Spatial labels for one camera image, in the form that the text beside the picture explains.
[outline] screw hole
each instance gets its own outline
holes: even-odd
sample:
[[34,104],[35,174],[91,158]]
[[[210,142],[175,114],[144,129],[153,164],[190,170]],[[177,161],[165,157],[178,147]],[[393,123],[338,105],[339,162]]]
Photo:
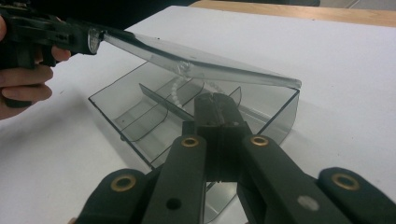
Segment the screw hole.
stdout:
[[195,141],[193,139],[187,139],[185,142],[187,145],[192,145],[195,143]]
[[171,198],[166,202],[166,207],[170,210],[177,210],[181,207],[181,201],[176,198]]
[[120,179],[116,183],[117,187],[119,187],[119,188],[124,188],[124,187],[128,186],[129,184],[131,184],[131,180],[128,178]]

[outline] finger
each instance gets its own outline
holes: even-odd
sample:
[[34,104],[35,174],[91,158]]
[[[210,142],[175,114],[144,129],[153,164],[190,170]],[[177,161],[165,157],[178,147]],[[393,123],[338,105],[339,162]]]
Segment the finger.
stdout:
[[4,97],[12,100],[36,102],[50,98],[52,90],[44,84],[39,84],[32,87],[20,86],[3,88],[2,94]]
[[4,36],[7,33],[6,22],[3,17],[0,16],[0,41],[3,40]]
[[56,46],[52,47],[51,53],[52,53],[52,56],[55,58],[55,60],[58,62],[67,61],[67,60],[69,60],[69,58],[72,55],[69,50],[60,49]]
[[0,87],[15,87],[44,83],[53,77],[52,70],[45,65],[35,69],[12,68],[0,70]]

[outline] table surface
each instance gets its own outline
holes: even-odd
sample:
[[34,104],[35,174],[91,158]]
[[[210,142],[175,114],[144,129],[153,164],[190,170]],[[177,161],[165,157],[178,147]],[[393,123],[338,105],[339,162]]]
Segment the table surface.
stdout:
[[231,1],[198,1],[191,7],[210,8],[281,17],[396,27],[396,11],[330,7],[297,7]]
[[[300,79],[285,152],[309,175],[344,167],[396,201],[395,28],[169,7],[128,30]],[[149,171],[88,101],[143,62],[102,43],[53,68],[51,98],[0,122],[0,223],[67,223],[109,173]],[[215,223],[246,223],[238,200]]]

